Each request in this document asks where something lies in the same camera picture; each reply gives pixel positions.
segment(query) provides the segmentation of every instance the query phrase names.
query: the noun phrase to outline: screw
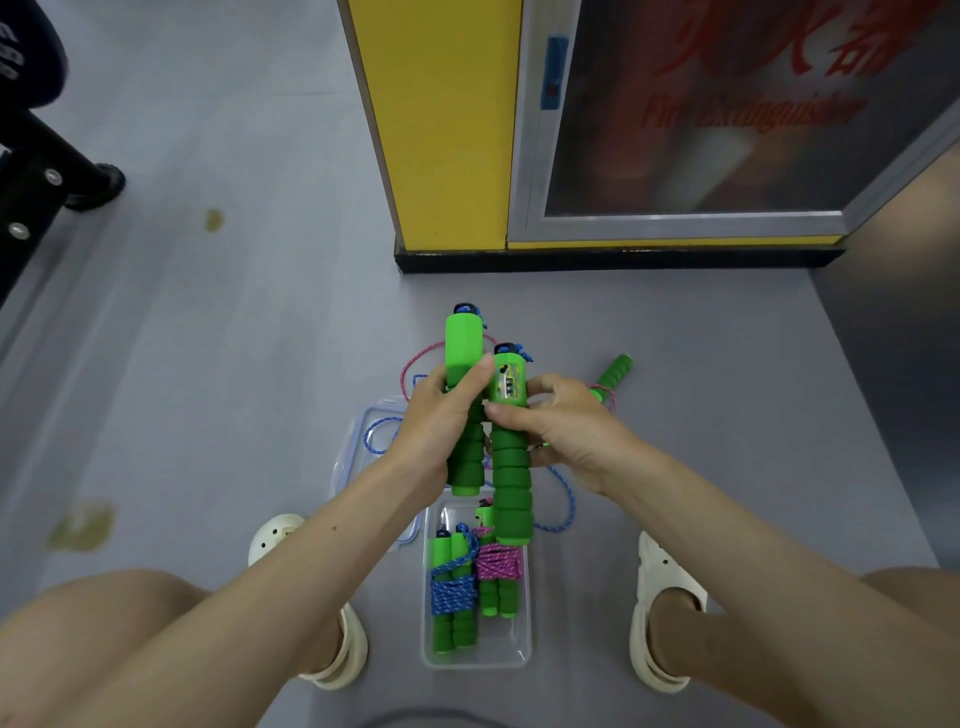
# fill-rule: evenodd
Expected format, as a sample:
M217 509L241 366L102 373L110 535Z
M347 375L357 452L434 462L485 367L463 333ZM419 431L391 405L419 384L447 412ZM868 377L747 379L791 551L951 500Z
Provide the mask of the screw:
M22 223L10 223L7 231L17 240L27 240L30 237L30 231Z

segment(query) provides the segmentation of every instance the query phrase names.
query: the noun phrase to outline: metal frame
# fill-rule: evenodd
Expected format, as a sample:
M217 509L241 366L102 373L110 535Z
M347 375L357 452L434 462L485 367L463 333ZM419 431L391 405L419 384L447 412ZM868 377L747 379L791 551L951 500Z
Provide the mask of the metal frame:
M862 225L960 138L960 100L844 209L544 217L581 0L524 0L516 87L509 242L845 235ZM540 110L546 39L570 39L560 108Z

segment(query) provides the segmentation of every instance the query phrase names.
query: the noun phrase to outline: black fabric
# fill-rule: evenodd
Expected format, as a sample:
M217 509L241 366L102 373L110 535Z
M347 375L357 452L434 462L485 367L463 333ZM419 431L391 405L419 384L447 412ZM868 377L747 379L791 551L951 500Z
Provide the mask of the black fabric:
M66 82L57 31L34 0L0 0L0 99L24 109L54 101Z

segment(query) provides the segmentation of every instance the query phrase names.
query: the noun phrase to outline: black baseboard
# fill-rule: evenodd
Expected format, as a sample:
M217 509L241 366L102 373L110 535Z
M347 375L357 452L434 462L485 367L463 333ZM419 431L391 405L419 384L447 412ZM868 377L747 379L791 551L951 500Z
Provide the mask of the black baseboard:
M820 268L844 252L829 245L700 246L696 248L566 248L559 250L437 251L394 250L401 273L520 273L601 271L637 268Z

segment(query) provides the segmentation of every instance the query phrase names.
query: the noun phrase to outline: forearm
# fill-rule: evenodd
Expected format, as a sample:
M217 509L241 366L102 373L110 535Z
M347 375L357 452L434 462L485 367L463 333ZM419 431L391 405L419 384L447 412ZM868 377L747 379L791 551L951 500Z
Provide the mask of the forearm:
M58 725L254 726L418 510L387 458L157 635Z
M842 725L947 724L960 645L638 444L611 497Z

